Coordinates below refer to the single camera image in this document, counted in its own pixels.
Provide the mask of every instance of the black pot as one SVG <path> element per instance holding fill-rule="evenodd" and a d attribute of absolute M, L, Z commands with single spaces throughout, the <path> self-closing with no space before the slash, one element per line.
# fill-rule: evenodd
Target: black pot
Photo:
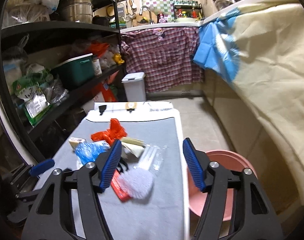
<path fill-rule="evenodd" d="M 102 25 L 109 27 L 110 19 L 108 17 L 102 17 L 102 16 L 94 16 L 92 19 L 93 24 Z"/>

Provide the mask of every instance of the white lid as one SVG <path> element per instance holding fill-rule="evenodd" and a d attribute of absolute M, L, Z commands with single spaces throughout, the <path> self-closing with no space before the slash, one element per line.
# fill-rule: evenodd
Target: white lid
<path fill-rule="evenodd" d="M 122 79 L 122 83 L 130 83 L 130 82 L 141 81 L 141 80 L 143 80 L 144 77 L 145 77 L 144 72 L 130 73 L 130 74 L 127 74 Z"/>
<path fill-rule="evenodd" d="M 79 57 L 70 58 L 70 59 L 68 59 L 68 60 L 66 60 L 66 61 L 64 61 L 64 62 L 62 62 L 62 63 L 60 63 L 59 65 L 56 65 L 54 68 L 59 67 L 59 66 L 62 66 L 63 64 L 68 63 L 68 62 L 70 62 L 70 61 L 73 61 L 73 60 L 76 60 L 76 59 L 79 59 L 79 58 L 83 58 L 83 57 L 92 56 L 92 55 L 93 55 L 93 54 L 90 53 L 90 54 L 82 55 L 82 56 L 79 56 Z"/>

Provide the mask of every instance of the white trash bin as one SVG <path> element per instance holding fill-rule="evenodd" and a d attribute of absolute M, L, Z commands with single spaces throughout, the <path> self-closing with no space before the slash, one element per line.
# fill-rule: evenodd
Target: white trash bin
<path fill-rule="evenodd" d="M 144 86 L 144 72 L 127 74 L 123 79 L 128 102 L 145 102 L 147 100 Z"/>

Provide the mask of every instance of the trash can lid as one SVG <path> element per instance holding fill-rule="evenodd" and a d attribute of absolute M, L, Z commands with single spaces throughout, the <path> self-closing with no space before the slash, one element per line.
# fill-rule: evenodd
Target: trash can lid
<path fill-rule="evenodd" d="M 130 73 L 130 74 L 127 74 L 122 79 L 122 83 L 130 83 L 130 82 L 141 81 L 141 80 L 143 80 L 144 77 L 145 77 L 144 72 Z"/>

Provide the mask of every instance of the teal container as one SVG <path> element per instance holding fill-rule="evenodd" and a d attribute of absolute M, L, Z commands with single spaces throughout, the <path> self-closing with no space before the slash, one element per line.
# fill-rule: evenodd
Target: teal container
<path fill-rule="evenodd" d="M 55 66 L 51 73 L 54 77 L 59 75 L 65 89 L 76 89 L 94 77 L 92 53 L 68 59 Z"/>

